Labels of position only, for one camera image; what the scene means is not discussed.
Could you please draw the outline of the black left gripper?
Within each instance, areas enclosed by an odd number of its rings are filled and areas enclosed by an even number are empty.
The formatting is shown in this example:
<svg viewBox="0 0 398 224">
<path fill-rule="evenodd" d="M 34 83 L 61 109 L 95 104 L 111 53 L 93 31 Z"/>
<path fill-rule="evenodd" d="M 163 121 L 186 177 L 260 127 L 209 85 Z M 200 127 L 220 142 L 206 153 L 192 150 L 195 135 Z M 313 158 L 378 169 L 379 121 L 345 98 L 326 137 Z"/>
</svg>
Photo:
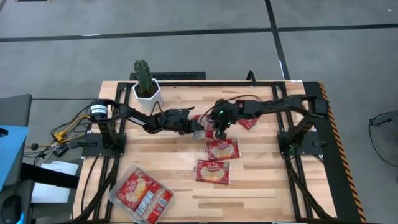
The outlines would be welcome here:
<svg viewBox="0 0 398 224">
<path fill-rule="evenodd" d="M 202 131 L 203 125 L 199 120 L 189 120 L 188 109 L 169 109 L 164 112 L 163 129 L 177 133 L 198 133 Z"/>
</svg>

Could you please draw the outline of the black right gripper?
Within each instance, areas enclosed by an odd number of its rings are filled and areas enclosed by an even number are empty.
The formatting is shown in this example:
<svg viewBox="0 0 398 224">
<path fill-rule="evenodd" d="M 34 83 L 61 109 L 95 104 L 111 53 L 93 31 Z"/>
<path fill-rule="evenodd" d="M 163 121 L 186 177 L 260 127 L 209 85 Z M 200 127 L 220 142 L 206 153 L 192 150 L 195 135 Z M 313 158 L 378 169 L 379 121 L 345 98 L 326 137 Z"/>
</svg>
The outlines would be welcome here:
<svg viewBox="0 0 398 224">
<path fill-rule="evenodd" d="M 214 128 L 214 137 L 226 139 L 225 130 L 219 128 L 228 128 L 231 124 L 235 124 L 240 119 L 244 119 L 243 114 L 243 100 L 237 100 L 230 103 L 226 100 L 218 100 L 211 109 L 209 119 Z"/>
</svg>

